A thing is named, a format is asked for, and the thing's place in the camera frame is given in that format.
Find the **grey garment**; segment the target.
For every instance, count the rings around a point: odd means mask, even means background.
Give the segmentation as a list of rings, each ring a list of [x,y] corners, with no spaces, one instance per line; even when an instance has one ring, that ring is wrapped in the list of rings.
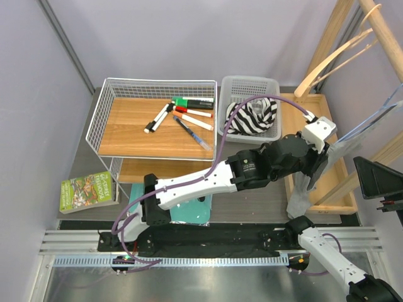
[[[394,113],[402,110],[402,101],[395,104],[381,107],[376,113],[372,114],[365,121],[368,121],[368,126],[363,123],[351,130],[345,136],[340,138],[336,143],[331,144],[328,151],[329,160],[324,170],[319,173],[322,179],[332,167],[341,160],[345,155],[356,150],[361,142],[369,136],[369,134],[379,127],[382,122],[393,117]],[[384,145],[377,154],[375,161],[383,164],[393,162],[397,157],[402,155],[402,134],[398,134],[388,144]],[[330,184],[325,186],[325,195],[316,203],[312,203],[309,199],[309,194],[316,189],[316,181],[312,181],[310,177],[303,175],[301,172],[295,174],[294,177],[288,177],[288,180],[293,181],[292,191],[288,197],[287,214],[289,218],[296,218],[306,213],[329,213],[329,214],[352,214],[358,211],[357,204],[349,211],[342,206],[337,205],[340,199],[346,196],[351,196],[353,190],[359,186],[358,174],[352,173],[346,176],[338,184]]]

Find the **blue wire hanger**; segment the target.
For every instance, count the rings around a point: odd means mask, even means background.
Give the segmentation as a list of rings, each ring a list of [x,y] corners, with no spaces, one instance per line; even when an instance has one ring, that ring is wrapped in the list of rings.
[[[347,134],[339,138],[336,142],[345,142],[358,136],[359,134],[362,134],[365,130],[369,129],[370,126],[374,125],[378,120],[380,120],[381,117],[385,116],[390,110],[394,109],[397,106],[397,103],[390,103],[390,101],[400,89],[402,89],[402,84],[395,89],[395,91],[386,99],[383,105],[376,112],[362,121],[358,126],[350,130]]]

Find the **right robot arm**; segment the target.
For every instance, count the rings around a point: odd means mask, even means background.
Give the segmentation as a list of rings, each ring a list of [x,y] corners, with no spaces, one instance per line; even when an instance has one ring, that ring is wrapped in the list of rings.
[[[355,157],[353,161],[363,198],[383,198],[379,210],[394,211],[402,220],[402,173],[364,157]],[[306,216],[299,216],[285,224],[284,239],[289,247],[301,247],[313,255],[343,287],[346,301],[402,301],[386,281],[356,267],[329,245]]]

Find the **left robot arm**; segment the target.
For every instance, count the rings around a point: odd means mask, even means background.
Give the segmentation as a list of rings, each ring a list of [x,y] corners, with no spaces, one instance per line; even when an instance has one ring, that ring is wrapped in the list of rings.
[[[328,143],[317,148],[299,134],[287,135],[258,148],[239,151],[211,169],[171,179],[148,174],[144,177],[146,197],[136,210],[141,217],[133,220],[128,231],[117,230],[112,243],[121,251],[129,250],[143,231],[170,223],[170,209],[191,199],[262,188],[296,172],[309,176],[309,186],[313,186],[327,165],[328,148]]]

